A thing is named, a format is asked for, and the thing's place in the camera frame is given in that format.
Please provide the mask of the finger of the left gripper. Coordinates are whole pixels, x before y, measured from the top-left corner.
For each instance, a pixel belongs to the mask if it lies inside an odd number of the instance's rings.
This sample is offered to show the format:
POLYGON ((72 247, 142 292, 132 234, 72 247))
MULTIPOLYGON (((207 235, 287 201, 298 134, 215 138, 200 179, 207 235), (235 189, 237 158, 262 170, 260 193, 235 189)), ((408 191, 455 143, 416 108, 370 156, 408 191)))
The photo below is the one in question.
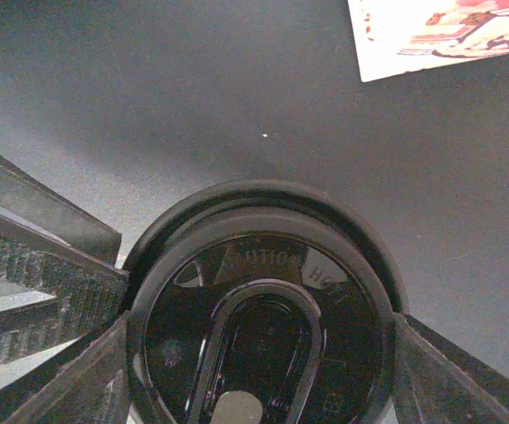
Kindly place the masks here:
POLYGON ((0 155, 0 366, 114 318, 121 236, 0 155))

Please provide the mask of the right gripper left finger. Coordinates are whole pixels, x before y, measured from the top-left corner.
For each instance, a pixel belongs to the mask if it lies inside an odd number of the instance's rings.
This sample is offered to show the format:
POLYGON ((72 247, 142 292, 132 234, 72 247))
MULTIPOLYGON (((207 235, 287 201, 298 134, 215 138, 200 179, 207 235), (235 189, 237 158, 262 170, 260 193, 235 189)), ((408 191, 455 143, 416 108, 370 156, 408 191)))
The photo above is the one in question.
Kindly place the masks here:
POLYGON ((125 423, 129 413, 126 332, 129 314, 64 364, 3 423, 125 423))

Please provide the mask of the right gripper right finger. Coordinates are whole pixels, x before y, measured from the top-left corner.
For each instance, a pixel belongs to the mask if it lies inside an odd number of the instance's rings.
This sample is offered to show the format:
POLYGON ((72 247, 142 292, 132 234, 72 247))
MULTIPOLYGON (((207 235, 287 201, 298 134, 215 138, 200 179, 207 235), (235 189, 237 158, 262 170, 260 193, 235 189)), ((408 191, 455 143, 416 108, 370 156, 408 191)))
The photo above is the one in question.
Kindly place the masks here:
POLYGON ((409 314, 395 314, 400 423, 509 423, 509 379, 409 314))

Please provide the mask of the black coffee lid front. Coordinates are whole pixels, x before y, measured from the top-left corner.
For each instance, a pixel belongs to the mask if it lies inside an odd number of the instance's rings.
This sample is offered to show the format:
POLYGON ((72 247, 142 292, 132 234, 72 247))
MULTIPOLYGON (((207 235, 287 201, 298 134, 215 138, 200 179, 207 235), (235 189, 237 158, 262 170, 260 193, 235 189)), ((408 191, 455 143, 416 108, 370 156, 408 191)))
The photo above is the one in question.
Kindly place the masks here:
POLYGON ((391 402, 399 270, 371 226, 303 185, 214 185, 129 253, 139 423, 376 423, 391 402))

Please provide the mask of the printed Cream Bear paper bag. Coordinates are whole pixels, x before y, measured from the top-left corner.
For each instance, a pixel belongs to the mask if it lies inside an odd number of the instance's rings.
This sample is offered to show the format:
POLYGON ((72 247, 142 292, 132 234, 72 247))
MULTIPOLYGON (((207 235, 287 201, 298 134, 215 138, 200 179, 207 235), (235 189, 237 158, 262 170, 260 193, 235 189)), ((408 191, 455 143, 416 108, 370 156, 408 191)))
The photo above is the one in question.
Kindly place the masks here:
POLYGON ((349 1, 361 80, 509 54, 509 1, 349 1))

